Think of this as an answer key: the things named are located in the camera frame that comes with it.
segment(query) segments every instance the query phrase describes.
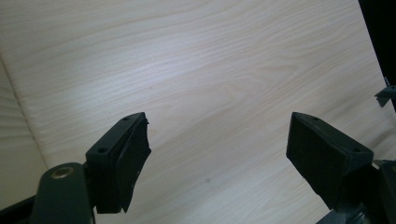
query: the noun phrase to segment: wood panel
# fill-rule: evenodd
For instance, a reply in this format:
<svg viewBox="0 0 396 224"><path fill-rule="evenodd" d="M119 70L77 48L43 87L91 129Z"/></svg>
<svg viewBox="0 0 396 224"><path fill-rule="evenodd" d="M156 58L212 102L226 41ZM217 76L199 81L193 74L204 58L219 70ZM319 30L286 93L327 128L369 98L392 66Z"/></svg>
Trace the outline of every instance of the wood panel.
<svg viewBox="0 0 396 224"><path fill-rule="evenodd" d="M395 157L357 1L3 1L0 53L49 167L145 111L131 210L99 223L313 223L286 159L292 111Z"/></svg>
<svg viewBox="0 0 396 224"><path fill-rule="evenodd" d="M0 210L35 195L46 169L0 61Z"/></svg>

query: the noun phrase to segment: metal bolt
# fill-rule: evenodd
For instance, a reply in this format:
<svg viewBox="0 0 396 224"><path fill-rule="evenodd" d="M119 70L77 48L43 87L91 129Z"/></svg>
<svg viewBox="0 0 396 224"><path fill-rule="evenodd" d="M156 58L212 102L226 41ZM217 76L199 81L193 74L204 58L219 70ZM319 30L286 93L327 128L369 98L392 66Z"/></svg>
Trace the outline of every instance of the metal bolt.
<svg viewBox="0 0 396 224"><path fill-rule="evenodd" d="M51 175L54 179L65 178L71 174L73 174L74 168L70 166L61 167L58 170L54 171Z"/></svg>

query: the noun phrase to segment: beige surface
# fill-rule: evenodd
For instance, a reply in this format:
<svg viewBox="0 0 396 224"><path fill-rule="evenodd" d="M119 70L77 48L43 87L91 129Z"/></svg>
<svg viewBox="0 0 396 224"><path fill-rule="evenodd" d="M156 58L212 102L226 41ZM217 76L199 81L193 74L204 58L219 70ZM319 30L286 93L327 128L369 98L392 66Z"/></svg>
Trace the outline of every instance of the beige surface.
<svg viewBox="0 0 396 224"><path fill-rule="evenodd" d="M145 111L153 150L126 215L99 223L314 223L290 114L395 158L395 115L358 1L3 1L0 53L47 164L84 161Z"/></svg>
<svg viewBox="0 0 396 224"><path fill-rule="evenodd" d="M0 61L0 210L33 196L46 169Z"/></svg>

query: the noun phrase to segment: wood grain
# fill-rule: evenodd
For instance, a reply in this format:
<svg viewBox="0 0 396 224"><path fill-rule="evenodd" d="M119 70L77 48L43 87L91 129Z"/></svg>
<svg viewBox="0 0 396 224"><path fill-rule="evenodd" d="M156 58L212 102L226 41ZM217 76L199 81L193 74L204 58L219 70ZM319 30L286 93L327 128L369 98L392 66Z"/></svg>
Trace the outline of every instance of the wood grain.
<svg viewBox="0 0 396 224"><path fill-rule="evenodd" d="M0 61L0 210L35 195L46 169Z"/></svg>
<svg viewBox="0 0 396 224"><path fill-rule="evenodd" d="M3 1L0 53L49 167L145 111L153 150L99 223L314 223L292 111L392 159L395 115L357 1Z"/></svg>

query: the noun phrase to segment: screw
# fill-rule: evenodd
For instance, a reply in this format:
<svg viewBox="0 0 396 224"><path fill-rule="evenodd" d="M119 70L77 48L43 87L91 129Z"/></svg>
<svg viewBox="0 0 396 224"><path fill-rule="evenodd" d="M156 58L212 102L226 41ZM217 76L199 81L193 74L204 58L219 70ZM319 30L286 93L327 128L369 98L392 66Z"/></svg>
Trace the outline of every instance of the screw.
<svg viewBox="0 0 396 224"><path fill-rule="evenodd" d="M51 175L54 179L62 179L71 174L73 174L74 168L70 166L61 167L58 170L54 171Z"/></svg>

